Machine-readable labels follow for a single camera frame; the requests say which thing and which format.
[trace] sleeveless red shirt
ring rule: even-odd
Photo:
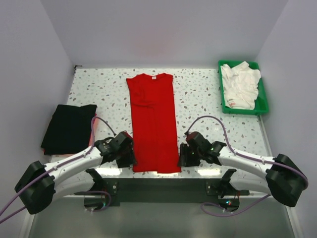
[[[181,172],[178,162],[173,76],[127,78],[130,91],[134,172]]]

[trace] white wall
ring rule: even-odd
[[[317,1],[289,0],[257,61],[271,112],[264,117],[273,153],[284,153],[308,176],[296,210],[307,238],[316,237]]]
[[[0,208],[15,194],[58,103],[66,99],[72,64],[39,0],[2,0],[0,7]],[[4,215],[22,207],[18,199]],[[18,237],[25,211],[0,225]]]
[[[254,60],[287,0],[41,0],[74,64]]]

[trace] table top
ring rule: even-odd
[[[126,78],[145,73],[173,75],[178,147],[185,143],[184,132],[200,116],[212,115],[223,121],[229,141],[237,149],[254,154],[268,155],[262,127],[257,116],[230,115],[221,111],[219,78],[216,69],[174,68],[78,68],[68,96],[68,105],[96,104],[97,115],[108,121],[118,133],[126,130],[131,136],[132,121],[129,89]],[[199,131],[213,142],[225,141],[219,123],[213,119],[198,121],[191,131]],[[112,135],[99,122],[96,139]],[[52,156],[52,162],[64,158]],[[221,178],[229,167],[211,165],[201,161],[198,167],[182,168],[181,173],[158,174],[157,172],[134,173],[132,168],[119,169],[116,162],[105,163],[97,168],[103,177],[109,178]]]

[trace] green plastic bin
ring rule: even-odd
[[[222,112],[223,113],[231,113],[231,114],[245,114],[245,115],[261,115],[268,113],[268,103],[267,98],[264,90],[264,85],[262,78],[259,80],[258,90],[259,95],[255,101],[255,108],[253,110],[245,110],[245,109],[232,109],[225,106],[224,103],[224,94],[223,94],[223,84],[222,84],[222,73],[221,73],[221,66],[224,64],[229,65],[230,68],[241,64],[243,61],[233,61],[233,60],[219,60],[218,61],[218,70],[219,70],[219,80],[220,80],[220,91],[221,91],[221,105],[222,105]],[[258,63],[256,62],[247,62],[251,69],[260,69]]]

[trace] crumpled white fabric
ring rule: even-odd
[[[260,71],[242,62],[233,68],[222,65],[221,73],[225,105],[234,109],[253,110],[259,94]]]

